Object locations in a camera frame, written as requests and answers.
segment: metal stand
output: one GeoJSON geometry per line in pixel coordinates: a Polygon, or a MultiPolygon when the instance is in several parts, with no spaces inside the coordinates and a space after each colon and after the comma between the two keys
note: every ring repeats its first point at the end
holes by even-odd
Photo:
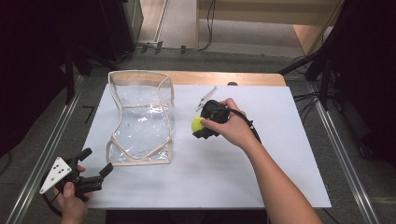
{"type": "Polygon", "coordinates": [[[339,41],[339,36],[342,33],[344,24],[349,20],[350,16],[354,12],[355,8],[359,4],[360,0],[346,0],[340,16],[329,34],[327,39],[324,41],[323,45],[311,55],[304,57],[303,59],[297,61],[296,63],[278,71],[279,74],[285,76],[287,73],[310,63],[308,70],[305,73],[305,78],[308,81],[314,81],[318,78],[319,74],[322,73],[322,82],[319,100],[323,107],[327,110],[326,97],[327,89],[329,84],[329,78],[332,71],[331,57],[333,57],[336,52],[334,47],[335,41],[339,41]]]}

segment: human hand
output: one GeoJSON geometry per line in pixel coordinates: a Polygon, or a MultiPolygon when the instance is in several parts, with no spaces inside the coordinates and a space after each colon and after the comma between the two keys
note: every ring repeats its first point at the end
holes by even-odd
{"type": "MultiPolygon", "coordinates": [[[[228,98],[225,101],[219,102],[222,105],[226,105],[227,107],[237,110],[241,112],[243,115],[246,115],[245,112],[241,111],[236,105],[235,101],[231,98],[228,98]]],[[[213,120],[203,119],[201,120],[201,124],[206,128],[211,129],[217,133],[223,135],[229,142],[232,144],[241,147],[244,149],[248,143],[252,141],[257,141],[253,132],[248,127],[248,124],[238,115],[231,112],[230,118],[226,123],[220,124],[216,123],[213,120]]]]}
{"type": "MultiPolygon", "coordinates": [[[[85,168],[78,166],[79,172],[84,172],[85,168]]],[[[82,223],[88,215],[88,206],[80,198],[75,196],[76,187],[72,182],[64,185],[64,194],[60,193],[56,200],[62,209],[62,223],[82,223]]]]}

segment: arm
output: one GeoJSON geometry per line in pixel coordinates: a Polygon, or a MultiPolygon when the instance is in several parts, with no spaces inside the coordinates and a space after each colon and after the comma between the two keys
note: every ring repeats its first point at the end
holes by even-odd
{"type": "MultiPolygon", "coordinates": [[[[220,103],[240,111],[232,99],[220,103]]],[[[321,223],[311,204],[257,141],[244,120],[232,113],[224,124],[211,120],[202,120],[201,123],[245,151],[272,223],[321,223]]]]}

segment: person's left hand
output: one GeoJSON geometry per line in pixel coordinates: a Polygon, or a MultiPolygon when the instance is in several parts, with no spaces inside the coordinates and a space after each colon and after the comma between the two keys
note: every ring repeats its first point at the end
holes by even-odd
{"type": "MultiPolygon", "coordinates": [[[[79,172],[84,172],[85,168],[78,166],[79,172]]],[[[75,196],[76,188],[72,182],[64,185],[64,194],[60,193],[56,200],[62,209],[62,223],[82,223],[88,215],[88,206],[80,198],[75,196]]]]}

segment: wooden table edge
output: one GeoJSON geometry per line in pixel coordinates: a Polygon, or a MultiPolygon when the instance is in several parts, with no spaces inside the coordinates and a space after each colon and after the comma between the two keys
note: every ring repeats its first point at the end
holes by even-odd
{"type": "Polygon", "coordinates": [[[235,82],[239,86],[286,87],[285,78],[275,73],[227,73],[158,71],[168,75],[175,85],[227,85],[235,82]]]}

